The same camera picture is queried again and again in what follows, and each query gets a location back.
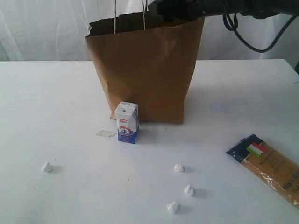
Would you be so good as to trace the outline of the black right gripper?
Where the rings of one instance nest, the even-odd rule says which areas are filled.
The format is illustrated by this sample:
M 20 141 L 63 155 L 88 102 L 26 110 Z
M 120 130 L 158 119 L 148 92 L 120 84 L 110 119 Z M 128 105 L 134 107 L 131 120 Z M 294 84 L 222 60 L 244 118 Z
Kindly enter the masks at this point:
M 155 0 L 149 4 L 152 16 L 191 21 L 210 13 L 203 0 Z

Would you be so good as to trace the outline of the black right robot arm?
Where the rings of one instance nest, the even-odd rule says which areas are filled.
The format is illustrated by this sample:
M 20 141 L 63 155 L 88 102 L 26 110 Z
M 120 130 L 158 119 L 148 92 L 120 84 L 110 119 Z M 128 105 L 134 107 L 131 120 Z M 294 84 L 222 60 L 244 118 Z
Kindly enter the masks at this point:
M 240 13 L 256 19 L 265 19 L 277 14 L 298 15 L 298 0 L 156 0 L 149 4 L 153 16 L 165 19 L 193 20 Z

